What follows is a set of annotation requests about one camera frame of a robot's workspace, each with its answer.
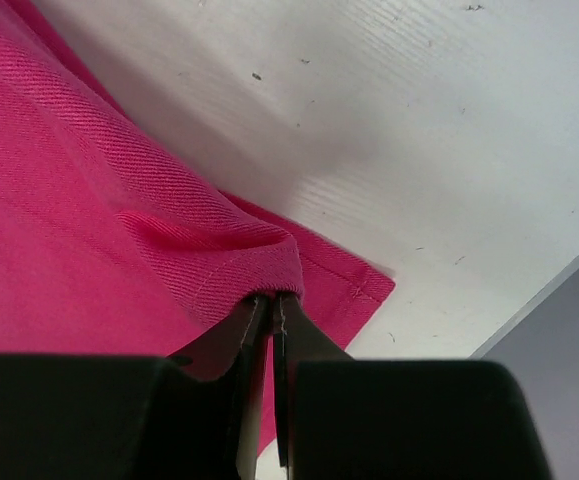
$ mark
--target fabric fold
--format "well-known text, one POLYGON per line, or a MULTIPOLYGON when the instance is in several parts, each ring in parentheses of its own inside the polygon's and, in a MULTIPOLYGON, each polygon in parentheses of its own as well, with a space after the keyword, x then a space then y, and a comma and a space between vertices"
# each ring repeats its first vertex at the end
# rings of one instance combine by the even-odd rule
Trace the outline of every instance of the fabric fold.
MULTIPOLYGON (((270 290, 304 294, 346 346, 393 286, 217 191, 124 115, 31 3, 0 0, 0 351, 167 355, 270 290)), ((268 442, 269 399, 264 411, 268 442)))

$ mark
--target white surface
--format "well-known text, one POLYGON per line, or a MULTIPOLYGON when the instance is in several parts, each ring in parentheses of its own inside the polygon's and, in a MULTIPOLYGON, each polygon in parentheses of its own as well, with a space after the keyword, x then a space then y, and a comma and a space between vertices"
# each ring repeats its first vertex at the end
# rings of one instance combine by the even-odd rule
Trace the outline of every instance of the white surface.
POLYGON ((511 333, 512 330, 517 327, 520 322, 523 322, 527 316, 529 316, 534 309, 542 304, 552 293, 556 291, 571 275, 573 275, 579 269, 579 255, 574 258, 570 264, 568 264, 563 270, 558 273, 554 278, 551 279, 536 295, 534 295, 531 300, 523 305, 523 307, 518 310, 513 317, 511 317, 507 322, 500 327, 496 333, 489 337, 482 345, 480 345, 475 352, 471 355, 471 358, 480 359, 488 354, 488 352, 495 347, 503 338, 511 333))
POLYGON ((579 1, 35 1, 200 173, 395 276, 357 356, 468 356, 579 254, 579 1))

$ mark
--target gray wall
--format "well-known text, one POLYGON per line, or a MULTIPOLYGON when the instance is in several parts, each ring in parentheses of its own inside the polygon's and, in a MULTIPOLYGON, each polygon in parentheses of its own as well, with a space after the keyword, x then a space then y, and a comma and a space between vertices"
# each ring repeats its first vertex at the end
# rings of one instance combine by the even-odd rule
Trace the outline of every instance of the gray wall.
POLYGON ((579 269, 484 358, 522 386, 555 478, 579 480, 579 269))

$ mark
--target pink fabric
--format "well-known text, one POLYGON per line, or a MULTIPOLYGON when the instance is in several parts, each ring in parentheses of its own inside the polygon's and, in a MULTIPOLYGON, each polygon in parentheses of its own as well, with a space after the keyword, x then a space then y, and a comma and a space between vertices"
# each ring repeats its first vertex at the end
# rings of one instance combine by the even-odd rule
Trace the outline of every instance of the pink fabric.
POLYGON ((123 115, 29 2, 0 0, 0 351, 167 355, 268 290, 304 293, 346 346, 393 286, 219 193, 123 115))

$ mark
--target stitching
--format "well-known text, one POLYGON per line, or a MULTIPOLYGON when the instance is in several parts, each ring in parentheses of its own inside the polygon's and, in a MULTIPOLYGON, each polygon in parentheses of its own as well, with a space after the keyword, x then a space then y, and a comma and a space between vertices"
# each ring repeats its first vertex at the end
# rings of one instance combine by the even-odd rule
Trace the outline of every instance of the stitching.
MULTIPOLYGON (((279 248, 277 249, 277 251, 279 252, 289 252, 289 251, 294 251, 293 248, 279 248)), ((196 293, 194 294, 193 298, 191 299, 191 309, 195 309, 196 308, 196 302, 198 301, 198 297, 200 296, 200 294, 202 293, 203 289, 205 288, 205 286, 207 285, 207 283, 209 283, 209 280, 211 280, 214 275, 216 273, 218 273, 219 271, 221 271, 223 268, 225 268, 227 265, 230 265, 232 263, 234 263, 237 260, 240 260, 245 253, 248 253, 251 256, 254 255, 261 255, 263 253, 268 253, 267 251, 263 251, 263 250, 253 250, 253 251, 246 251, 246 252, 239 252, 239 255, 233 257, 231 260, 226 261, 225 263, 223 263, 222 265, 216 267, 216 269, 211 272, 209 274, 209 276, 207 276, 207 278, 205 278, 205 280, 202 282, 202 284, 198 287, 198 290, 196 291, 196 293)))
POLYGON ((253 311, 251 312, 251 318, 249 319, 249 323, 247 323, 247 328, 245 328, 245 332, 242 334, 242 338, 240 339, 240 346, 242 346, 242 344, 245 341, 245 337, 247 336, 247 333, 249 332, 249 328, 251 328, 251 324, 253 323, 253 319, 256 316, 256 312, 258 311, 258 298, 254 297, 254 304, 253 304, 253 311))
POLYGON ((356 282, 352 282, 351 280, 349 280, 347 277, 345 277, 344 275, 336 272, 335 270, 332 270, 330 268, 325 267, 324 265, 321 265, 320 263, 316 262, 315 260, 312 260, 309 257, 302 257, 304 260, 308 260, 311 263, 313 263, 316 267, 320 267, 322 268, 325 272, 328 272, 342 280, 344 280, 345 282, 347 282, 349 285, 354 286, 354 287, 358 287, 358 290, 361 290, 360 292, 358 292, 358 295, 354 294, 353 298, 357 298, 358 296, 360 296, 360 294, 365 295, 366 297, 370 298, 371 300, 373 300, 374 302, 377 303, 381 303, 380 300, 378 300, 376 297, 374 297, 373 295, 368 294, 367 292, 365 292, 364 290, 362 290, 362 288, 365 287, 365 285, 367 285, 367 283, 369 282, 369 280, 365 280, 362 284, 360 284, 360 286, 358 286, 358 284, 356 282))
POLYGON ((282 321, 280 322, 280 331, 282 332, 282 358, 285 358, 285 343, 287 343, 286 338, 287 338, 287 329, 285 328, 285 323, 287 322, 287 316, 285 315, 285 309, 284 309, 284 301, 285 301, 285 297, 280 297, 280 301, 278 302, 278 310, 280 311, 280 318, 282 319, 282 321))

